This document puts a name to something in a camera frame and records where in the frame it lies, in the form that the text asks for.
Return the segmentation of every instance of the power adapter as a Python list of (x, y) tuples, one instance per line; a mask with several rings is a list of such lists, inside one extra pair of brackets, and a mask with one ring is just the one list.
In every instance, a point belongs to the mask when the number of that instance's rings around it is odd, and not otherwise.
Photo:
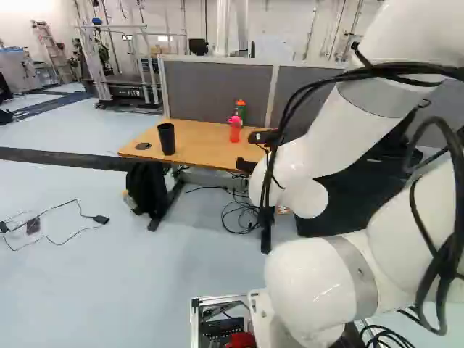
[(103, 215), (97, 215), (97, 216), (94, 216), (92, 220), (102, 225), (106, 225), (109, 221), (109, 217), (106, 217)]

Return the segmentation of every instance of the cubicle partition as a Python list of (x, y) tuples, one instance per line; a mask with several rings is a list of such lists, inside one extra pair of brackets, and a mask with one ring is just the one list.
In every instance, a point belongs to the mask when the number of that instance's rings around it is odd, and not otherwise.
[(165, 116), (226, 123), (235, 102), (243, 99), (247, 125), (264, 126), (273, 66), (250, 64), (250, 59), (196, 58), (160, 59)]
[[(298, 88), (342, 71), (335, 65), (276, 64), (247, 58), (161, 54), (158, 59), (166, 117), (226, 123), (235, 101), (244, 99), (248, 104), (247, 125), (268, 128), (278, 126), (283, 108)], [(307, 132), (332, 88), (323, 87), (298, 109), (286, 141)], [(459, 128), (464, 124), (463, 95), (462, 83), (443, 83), (428, 97), (431, 106), (418, 112), (410, 132), (431, 115), (442, 116), (453, 128)], [(439, 147), (444, 142), (438, 132), (430, 131), (419, 144)]]

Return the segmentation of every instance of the black backpack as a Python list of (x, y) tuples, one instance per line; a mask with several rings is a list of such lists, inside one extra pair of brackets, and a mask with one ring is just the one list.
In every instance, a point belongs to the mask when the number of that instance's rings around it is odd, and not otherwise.
[(153, 220), (160, 220), (168, 208), (165, 171), (162, 163), (136, 163), (125, 177), (129, 196), (137, 204), (133, 212), (148, 213)]

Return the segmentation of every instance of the table top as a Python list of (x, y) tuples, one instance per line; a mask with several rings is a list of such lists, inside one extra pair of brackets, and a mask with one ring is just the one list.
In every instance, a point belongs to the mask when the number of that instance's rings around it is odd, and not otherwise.
[[(240, 172), (236, 169), (237, 157), (250, 162), (259, 162), (265, 155), (263, 149), (248, 143), (248, 136), (254, 131), (266, 128), (243, 127), (240, 142), (229, 140), (230, 126), (192, 120), (164, 119), (161, 123), (172, 123), (175, 129), (175, 154), (165, 156), (162, 153), (157, 126), (133, 139), (119, 150), (122, 157), (137, 157), (145, 160), (192, 165), (218, 170)], [(150, 143), (146, 150), (137, 150), (139, 143)]]

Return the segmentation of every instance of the ladder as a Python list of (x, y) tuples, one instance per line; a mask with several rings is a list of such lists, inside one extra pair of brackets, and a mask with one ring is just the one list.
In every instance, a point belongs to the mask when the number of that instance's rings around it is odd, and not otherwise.
[(51, 66), (61, 80), (61, 83), (73, 82), (74, 74), (71, 70), (71, 66), (66, 59), (65, 53), (58, 47), (53, 39), (49, 25), (46, 22), (36, 22), (33, 20), (32, 28), (40, 43), (46, 48), (50, 57)]

